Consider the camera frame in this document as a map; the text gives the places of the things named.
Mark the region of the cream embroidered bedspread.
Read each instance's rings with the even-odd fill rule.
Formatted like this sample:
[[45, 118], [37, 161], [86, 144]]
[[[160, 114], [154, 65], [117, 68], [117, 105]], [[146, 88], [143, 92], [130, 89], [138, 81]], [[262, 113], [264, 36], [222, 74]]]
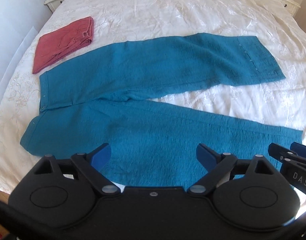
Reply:
[[298, 129], [306, 144], [306, 33], [278, 0], [67, 0], [41, 33], [86, 16], [92, 16], [96, 24], [91, 49], [202, 32], [258, 37], [276, 58], [285, 80], [247, 87], [215, 86], [165, 96], [160, 103]]

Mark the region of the teal blue pants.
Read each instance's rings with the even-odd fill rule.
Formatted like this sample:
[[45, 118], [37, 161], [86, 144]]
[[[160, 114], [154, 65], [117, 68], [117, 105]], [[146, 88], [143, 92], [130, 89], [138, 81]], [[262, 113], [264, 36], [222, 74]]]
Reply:
[[301, 142], [286, 127], [157, 102], [216, 85], [257, 85], [284, 79], [255, 36], [207, 33], [110, 44], [43, 73], [39, 115], [20, 144], [30, 154], [66, 159], [103, 143], [112, 149], [100, 172], [128, 186], [190, 187], [205, 173], [198, 144], [242, 159], [270, 143]]

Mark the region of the folded red garment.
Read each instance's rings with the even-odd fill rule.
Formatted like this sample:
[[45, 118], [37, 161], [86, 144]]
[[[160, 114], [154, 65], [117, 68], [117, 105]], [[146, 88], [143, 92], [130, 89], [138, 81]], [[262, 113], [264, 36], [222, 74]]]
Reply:
[[91, 16], [71, 22], [39, 38], [32, 73], [56, 63], [67, 55], [90, 45], [94, 36], [94, 19]]

